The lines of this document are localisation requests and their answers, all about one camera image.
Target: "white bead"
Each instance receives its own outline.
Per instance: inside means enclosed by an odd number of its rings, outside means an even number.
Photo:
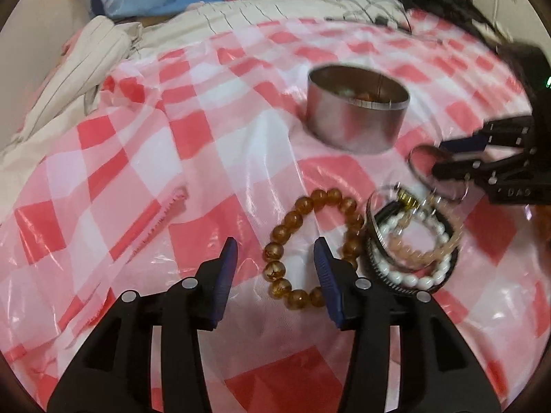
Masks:
[[[428,290],[434,286],[434,280],[430,276],[424,276],[417,281],[417,288],[419,290]]]
[[[373,251],[373,258],[375,259],[375,261],[380,262],[382,259],[381,252],[375,245],[373,245],[373,243],[371,244],[371,250]]]
[[[379,269],[379,272],[381,272],[382,276],[386,276],[388,275],[388,272],[390,272],[390,266],[386,261],[379,261],[377,264],[377,267]]]
[[[444,245],[449,240],[450,236],[448,236],[446,233],[440,234],[438,237],[438,242],[440,243],[440,245]]]
[[[435,286],[442,284],[445,279],[446,279],[446,272],[442,272],[441,270],[438,270],[437,272],[433,273],[433,280],[434,280]]]
[[[417,278],[415,275],[406,275],[402,280],[402,284],[406,287],[413,288],[417,286],[418,281],[419,281],[419,278]]]
[[[402,282],[403,275],[400,272],[390,272],[388,279],[391,283],[400,284]]]
[[[439,222],[434,216],[429,216],[424,220],[424,224],[429,230],[436,231]]]
[[[398,218],[393,217],[388,221],[388,226],[391,230],[395,229],[398,226]]]
[[[438,263],[438,265],[436,266],[436,268],[437,268],[440,272],[446,273],[448,270],[450,270],[450,266],[451,266],[450,260],[444,258],[442,262],[439,262],[439,263]]]
[[[415,217],[423,222],[426,219],[426,212],[424,210],[419,210],[415,213]]]

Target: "amber bead bracelet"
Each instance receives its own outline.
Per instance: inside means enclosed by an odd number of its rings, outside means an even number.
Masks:
[[[312,304],[314,307],[325,306],[325,300],[320,287],[314,288],[309,294],[302,289],[295,289],[285,279],[285,265],[280,261],[283,257],[283,245],[287,243],[291,235],[299,230],[303,223],[303,216],[312,211],[318,212],[325,206],[338,207],[345,216],[346,232],[342,256],[348,261],[354,270],[357,270],[356,258],[361,254],[362,227],[364,217],[356,212],[357,201],[352,197],[343,197],[342,192],[337,188],[329,191],[315,189],[310,197],[301,197],[295,202],[294,209],[288,212],[283,218],[282,224],[272,230],[271,242],[264,248],[263,258],[267,262],[264,268],[264,278],[271,283],[269,294],[275,299],[284,299],[285,305],[291,310],[300,310]]]

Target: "metal canister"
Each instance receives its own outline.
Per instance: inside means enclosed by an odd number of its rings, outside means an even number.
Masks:
[[[395,144],[409,106],[409,92],[377,71],[324,65],[310,71],[307,124],[330,146],[381,153]]]

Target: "bracelet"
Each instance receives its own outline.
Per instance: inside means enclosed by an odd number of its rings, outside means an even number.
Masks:
[[[390,219],[388,224],[379,228],[373,214],[373,200],[384,189],[389,189],[396,194],[402,210],[393,219]],[[447,217],[452,224],[453,234],[451,237],[445,232],[444,225],[437,221],[437,213]],[[409,226],[412,219],[421,221],[429,230],[436,233],[437,245],[433,251],[423,253],[402,244],[402,233]],[[461,220],[451,212],[451,209],[441,198],[430,195],[420,202],[411,192],[402,188],[399,183],[393,187],[383,187],[373,192],[367,201],[366,226],[371,235],[371,240],[382,258],[388,261],[390,265],[407,273],[423,270],[434,263],[442,261],[445,256],[457,248],[463,229]],[[384,235],[389,237],[388,245],[385,243]]]
[[[345,215],[348,230],[342,247],[343,260],[348,261],[354,270],[357,270],[356,258],[362,253],[363,244],[360,237],[364,226],[364,217],[361,213],[356,212],[357,201],[352,197],[343,197],[342,192],[337,188],[332,188],[327,192],[323,189],[315,189],[309,197],[297,199],[294,210],[288,212],[283,218],[283,223],[272,230],[272,241],[265,246],[262,255],[264,261],[267,262],[263,275],[271,283],[268,293],[272,298],[283,298],[288,309],[304,309],[309,304],[314,307],[325,306],[321,287],[314,288],[309,294],[302,289],[293,290],[291,283],[284,278],[286,269],[280,261],[284,253],[283,245],[302,226],[303,216],[312,211],[318,212],[325,206],[338,207],[339,211]]]
[[[399,218],[402,210],[403,205],[399,201],[392,201],[375,215],[375,220],[380,228],[384,229],[389,227],[389,223],[392,224]],[[437,211],[435,217],[444,228],[442,235],[449,237],[454,234],[454,228],[445,215]],[[422,291],[429,293],[438,291],[452,275],[459,257],[459,248],[455,248],[441,261],[435,263],[428,275],[418,276],[393,270],[371,238],[367,238],[365,241],[365,250],[367,262],[371,265],[374,275],[387,287],[404,295],[415,295]]]
[[[433,146],[432,144],[418,144],[413,149],[410,150],[408,157],[407,157],[407,164],[409,167],[409,170],[413,174],[413,176],[417,179],[418,182],[420,182],[425,188],[427,188],[432,194],[447,200],[448,202],[462,202],[464,201],[465,197],[467,197],[467,194],[469,192],[469,176],[465,177],[465,190],[461,194],[460,197],[452,197],[445,194],[440,193],[436,190],[436,187],[431,185],[429,183],[429,180],[426,179],[425,176],[421,174],[421,172],[417,171],[415,166],[413,165],[413,154],[417,151],[425,150],[433,153],[434,155],[437,155],[439,158],[443,158],[444,160],[451,160],[453,158],[453,155],[443,149],[440,149],[439,147]]]

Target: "screw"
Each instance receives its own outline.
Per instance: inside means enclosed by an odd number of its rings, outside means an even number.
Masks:
[[[197,281],[195,278],[186,278],[184,281],[182,281],[183,288],[196,288],[198,284],[199,281]]]
[[[415,296],[421,303],[428,303],[432,298],[429,292],[417,292]]]
[[[368,288],[371,287],[371,281],[368,280],[367,278],[358,278],[355,284],[356,284],[356,287],[361,290],[367,290]]]
[[[128,290],[124,294],[122,294],[121,299],[125,303],[131,303],[132,301],[134,301],[136,299],[137,296],[138,295],[136,295],[136,292],[134,292],[133,290]]]

